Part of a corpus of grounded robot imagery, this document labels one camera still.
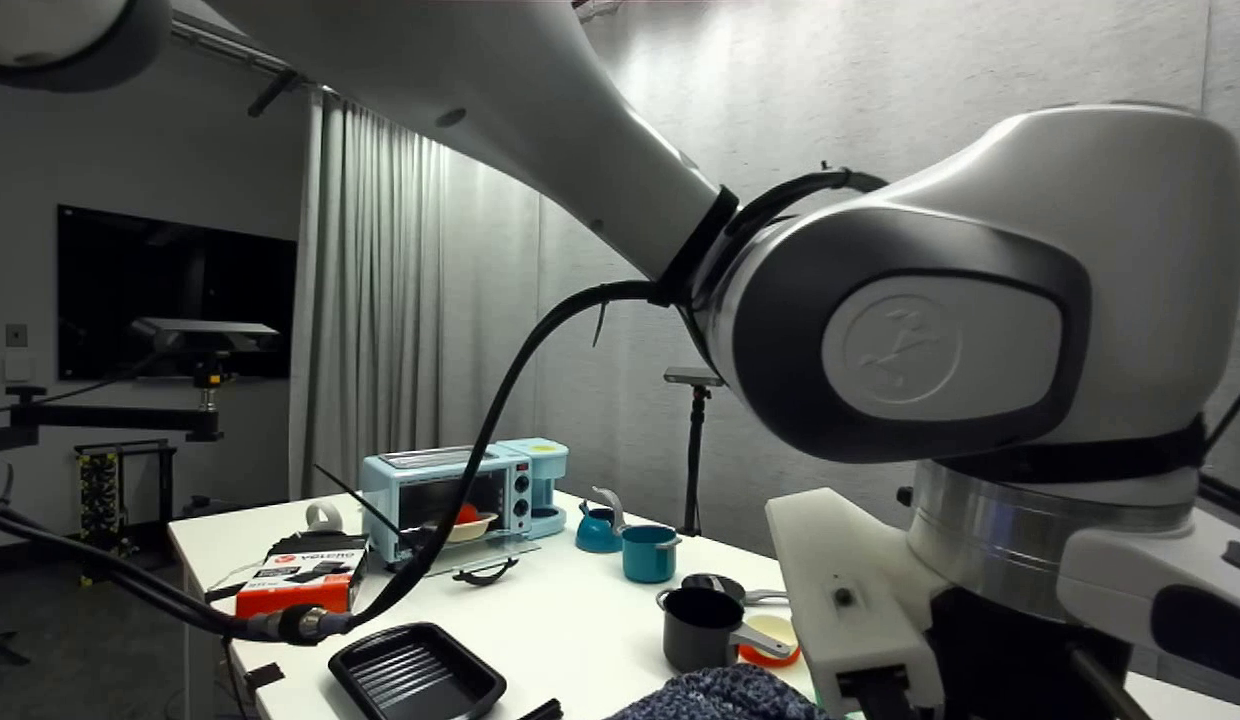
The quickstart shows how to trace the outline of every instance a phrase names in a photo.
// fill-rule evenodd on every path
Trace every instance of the blue mug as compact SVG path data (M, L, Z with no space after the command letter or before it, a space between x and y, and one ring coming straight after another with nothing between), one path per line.
M631 585L668 585L676 573L676 527L639 525L619 532L623 576Z

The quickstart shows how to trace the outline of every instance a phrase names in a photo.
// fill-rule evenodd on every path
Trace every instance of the curtain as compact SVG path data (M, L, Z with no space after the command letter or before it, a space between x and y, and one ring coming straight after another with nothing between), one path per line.
M544 205L518 180L349 102L312 106L288 472L471 441L539 318Z

